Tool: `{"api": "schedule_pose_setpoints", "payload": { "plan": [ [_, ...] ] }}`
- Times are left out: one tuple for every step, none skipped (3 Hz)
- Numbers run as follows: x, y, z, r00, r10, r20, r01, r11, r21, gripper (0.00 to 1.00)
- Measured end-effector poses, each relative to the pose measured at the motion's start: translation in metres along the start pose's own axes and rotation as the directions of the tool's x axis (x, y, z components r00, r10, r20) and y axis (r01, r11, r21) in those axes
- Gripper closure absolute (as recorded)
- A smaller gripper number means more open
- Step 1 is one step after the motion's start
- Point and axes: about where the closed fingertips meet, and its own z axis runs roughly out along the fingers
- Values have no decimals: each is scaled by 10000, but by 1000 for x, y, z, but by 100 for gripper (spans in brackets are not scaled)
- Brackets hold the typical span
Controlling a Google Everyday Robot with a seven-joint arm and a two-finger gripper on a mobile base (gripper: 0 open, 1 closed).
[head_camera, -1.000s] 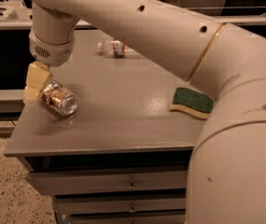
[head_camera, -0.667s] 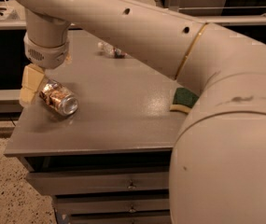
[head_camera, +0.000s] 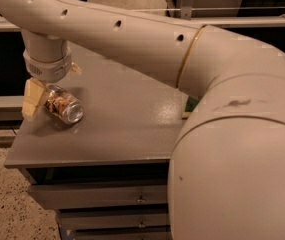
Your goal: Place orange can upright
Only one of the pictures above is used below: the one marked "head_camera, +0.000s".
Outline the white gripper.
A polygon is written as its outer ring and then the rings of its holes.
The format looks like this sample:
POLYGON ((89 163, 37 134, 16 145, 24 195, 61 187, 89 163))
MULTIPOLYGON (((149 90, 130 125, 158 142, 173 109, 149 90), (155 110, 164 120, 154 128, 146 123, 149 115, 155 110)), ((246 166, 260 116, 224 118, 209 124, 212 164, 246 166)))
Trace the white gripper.
POLYGON ((47 88, 43 82, 56 83, 63 79, 69 71, 80 75, 82 69, 72 62, 69 47, 66 48, 65 55, 53 62, 35 60, 29 56, 27 50, 24 51, 23 57, 26 69, 32 77, 25 83, 22 115, 26 120, 33 120, 47 97, 47 88))

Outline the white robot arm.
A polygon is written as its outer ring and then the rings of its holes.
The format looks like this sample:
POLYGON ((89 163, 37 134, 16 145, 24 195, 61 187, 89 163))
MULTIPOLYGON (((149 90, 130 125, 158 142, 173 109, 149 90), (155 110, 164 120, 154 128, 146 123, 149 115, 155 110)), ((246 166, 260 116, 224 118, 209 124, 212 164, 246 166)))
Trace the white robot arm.
POLYGON ((30 32, 54 36, 198 100, 173 149, 173 240, 285 240, 285 53, 215 26, 79 0, 0 0, 30 32))

